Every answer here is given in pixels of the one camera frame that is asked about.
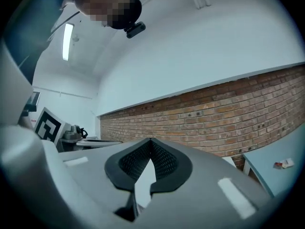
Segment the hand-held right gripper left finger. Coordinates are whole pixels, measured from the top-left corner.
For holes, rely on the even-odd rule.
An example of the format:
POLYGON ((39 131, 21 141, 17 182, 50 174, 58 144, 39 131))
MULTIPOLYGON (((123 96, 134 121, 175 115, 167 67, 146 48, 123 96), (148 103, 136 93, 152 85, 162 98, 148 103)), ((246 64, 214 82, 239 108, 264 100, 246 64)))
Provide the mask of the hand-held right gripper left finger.
POLYGON ((84 229, 150 229, 152 217, 139 218, 134 193, 136 181, 147 181, 149 139, 102 148, 59 153, 66 173, 73 181, 70 204, 77 202, 84 212, 84 229))

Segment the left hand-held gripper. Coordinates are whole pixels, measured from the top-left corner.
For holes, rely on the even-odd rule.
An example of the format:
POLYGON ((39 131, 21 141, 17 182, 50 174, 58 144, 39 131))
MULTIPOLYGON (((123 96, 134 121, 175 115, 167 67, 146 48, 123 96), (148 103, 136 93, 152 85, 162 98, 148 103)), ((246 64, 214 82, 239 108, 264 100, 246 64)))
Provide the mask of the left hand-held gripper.
POLYGON ((77 142, 78 147, 82 148, 101 148, 122 143, 122 141, 83 139, 78 125, 71 125, 61 120, 46 107, 43 108, 34 131, 40 139, 53 142, 58 152, 72 151, 77 142))

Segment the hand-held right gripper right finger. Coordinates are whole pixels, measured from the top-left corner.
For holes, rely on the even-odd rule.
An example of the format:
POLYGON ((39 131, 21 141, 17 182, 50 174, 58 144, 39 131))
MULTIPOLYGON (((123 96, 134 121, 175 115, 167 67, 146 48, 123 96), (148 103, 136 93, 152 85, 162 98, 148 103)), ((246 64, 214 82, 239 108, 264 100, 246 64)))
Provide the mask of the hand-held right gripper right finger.
POLYGON ((170 193, 153 194, 137 218, 143 229, 258 229, 271 197, 242 171, 212 153, 161 141, 189 157, 188 180, 170 193))

